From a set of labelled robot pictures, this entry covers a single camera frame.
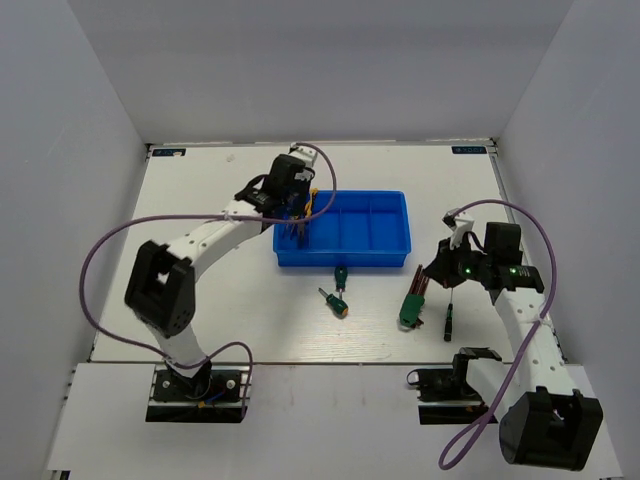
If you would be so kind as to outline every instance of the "purple hose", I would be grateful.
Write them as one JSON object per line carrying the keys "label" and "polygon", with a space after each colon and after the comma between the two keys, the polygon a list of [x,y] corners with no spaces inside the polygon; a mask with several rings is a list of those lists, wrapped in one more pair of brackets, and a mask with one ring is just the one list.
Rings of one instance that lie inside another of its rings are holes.
{"label": "purple hose", "polygon": [[[513,203],[505,202],[504,200],[492,200],[492,199],[489,199],[489,200],[478,200],[477,202],[472,202],[472,203],[470,203],[468,205],[465,205],[462,208],[459,208],[458,210],[453,212],[452,216],[455,217],[456,215],[460,214],[464,210],[468,210],[469,208],[475,207],[477,205],[484,205],[484,204],[487,204],[487,203],[504,205],[506,207],[510,207],[510,208],[513,208],[514,210],[517,210],[518,212],[520,212],[524,216],[526,216],[529,220],[531,220],[533,222],[533,224],[537,227],[537,229],[540,231],[540,234],[542,235],[544,243],[547,246],[547,250],[549,251],[549,258],[551,259],[551,287],[549,287],[549,296],[547,297],[547,301],[546,301],[544,307],[542,308],[542,310],[540,311],[540,320],[542,320],[547,315],[547,313],[549,312],[549,309],[551,308],[551,304],[553,303],[553,299],[556,296],[556,287],[557,287],[557,283],[558,283],[558,267],[556,265],[556,255],[555,255],[555,253],[553,251],[553,247],[551,246],[551,241],[549,240],[547,232],[544,231],[544,228],[542,228],[542,225],[540,225],[540,222],[538,222],[538,220],[533,215],[531,215],[529,212],[527,212],[525,209],[523,209],[521,207],[518,207],[517,205],[514,205]],[[525,339],[522,341],[522,345],[520,345],[520,348],[518,349],[518,352],[516,353],[516,356],[513,359],[513,363],[511,364],[511,367],[509,368],[509,371],[507,372],[507,375],[504,377],[504,381],[502,382],[502,385],[500,385],[500,389],[498,390],[498,393],[496,394],[496,398],[493,399],[493,402],[491,403],[491,406],[489,407],[489,410],[487,410],[487,412],[484,415],[482,415],[481,417],[477,418],[473,423],[471,423],[470,425],[467,425],[465,428],[463,428],[444,447],[444,450],[442,450],[442,453],[440,454],[440,458],[438,459],[438,466],[442,470],[450,470],[453,467],[455,467],[458,463],[460,463],[460,461],[467,455],[467,453],[469,453],[469,450],[471,450],[471,448],[473,448],[473,445],[475,445],[475,443],[478,440],[478,438],[480,438],[480,435],[482,435],[482,432],[484,432],[484,429],[487,427],[487,425],[491,421],[491,417],[493,417],[493,414],[498,409],[498,405],[500,404],[500,401],[502,400],[502,397],[504,397],[504,394],[507,391],[507,388],[509,387],[509,384],[513,380],[513,377],[516,374],[516,370],[518,370],[518,366],[522,362],[522,357],[524,356],[524,353],[526,352],[527,347],[529,347],[529,344],[533,340],[533,337],[534,337],[535,333],[538,331],[538,328],[540,328],[540,321],[535,322],[531,326],[531,330],[529,330],[529,333],[527,334]],[[475,427],[477,427],[477,428],[473,432],[473,435],[471,435],[471,438],[469,438],[467,443],[464,444],[464,446],[460,449],[458,454],[449,463],[445,463],[445,459],[446,459],[447,454],[449,453],[449,450],[451,450],[453,448],[453,446],[456,443],[458,443],[458,441],[462,437],[464,437],[467,433],[469,433]]]}
{"label": "purple hose", "polygon": [[[80,269],[80,280],[78,282],[79,283],[78,284],[78,297],[80,299],[80,307],[82,308],[82,312],[84,313],[85,318],[91,324],[91,326],[93,328],[95,328],[97,331],[99,331],[100,333],[106,335],[109,338],[117,340],[118,342],[126,343],[128,345],[133,345],[135,347],[145,348],[145,349],[150,350],[150,351],[152,351],[154,353],[157,353],[162,358],[167,359],[168,355],[166,353],[164,353],[162,350],[160,350],[159,348],[154,347],[153,345],[150,345],[148,343],[138,342],[137,340],[132,340],[130,338],[122,337],[120,335],[112,333],[109,330],[107,330],[106,328],[100,326],[98,321],[95,318],[93,318],[93,315],[89,311],[89,306],[87,305],[87,297],[86,297],[86,292],[85,292],[85,286],[86,286],[86,281],[87,281],[87,271],[89,270],[89,265],[91,264],[91,260],[93,260],[93,257],[95,257],[95,255],[98,252],[98,250],[100,249],[100,247],[102,247],[102,245],[104,245],[111,237],[113,237],[114,235],[120,233],[121,231],[123,231],[123,230],[125,230],[125,229],[127,229],[129,227],[132,227],[134,225],[139,225],[141,223],[155,222],[155,221],[159,221],[159,220],[216,220],[216,221],[220,221],[220,220],[229,219],[229,220],[241,220],[241,221],[248,221],[248,222],[262,222],[262,223],[272,223],[272,224],[273,223],[280,223],[280,224],[285,224],[285,225],[292,225],[292,224],[299,224],[299,223],[307,223],[307,222],[310,222],[312,220],[315,220],[320,215],[323,215],[327,210],[329,210],[329,208],[331,208],[331,205],[333,205],[333,202],[334,202],[334,200],[336,198],[336,193],[338,191],[338,181],[336,179],[336,172],[333,169],[333,164],[331,163],[331,160],[329,159],[328,155],[322,149],[320,149],[319,147],[317,147],[317,146],[315,146],[315,145],[313,145],[311,143],[306,143],[306,142],[297,142],[297,145],[300,145],[302,147],[313,148],[315,151],[317,151],[320,154],[320,156],[327,163],[327,167],[329,168],[329,172],[331,173],[332,192],[331,192],[331,197],[329,198],[329,202],[327,203],[327,205],[323,209],[321,209],[317,213],[314,213],[310,217],[302,218],[302,219],[299,219],[299,220],[280,220],[280,219],[276,219],[276,218],[262,218],[262,217],[251,216],[251,215],[223,215],[223,214],[220,214],[220,213],[214,213],[214,214],[177,214],[177,215],[154,215],[154,216],[150,216],[150,217],[136,218],[136,219],[130,220],[128,222],[123,223],[122,225],[119,225],[119,226],[115,227],[114,229],[112,229],[109,232],[107,232],[106,234],[104,234],[95,243],[95,245],[93,247],[91,247],[91,250],[89,250],[89,253],[87,254],[87,256],[84,259],[84,262],[82,263],[82,268]],[[211,360],[216,355],[218,355],[223,350],[226,350],[227,348],[232,347],[232,346],[240,346],[240,347],[244,348],[247,351],[247,355],[249,356],[249,379],[251,379],[251,373],[253,371],[253,354],[251,353],[251,349],[249,348],[249,346],[246,345],[243,342],[227,343],[226,345],[223,345],[222,347],[217,349],[215,352],[207,355],[200,362],[195,363],[193,365],[182,365],[180,363],[174,363],[174,365],[176,367],[178,367],[178,368],[184,368],[186,370],[190,370],[192,368],[198,368],[198,367],[204,365],[209,360]],[[244,417],[244,414],[246,412],[246,405],[245,404],[246,404],[246,399],[247,399],[247,390],[248,389],[245,388],[244,394],[242,396],[242,416],[243,417]]]}

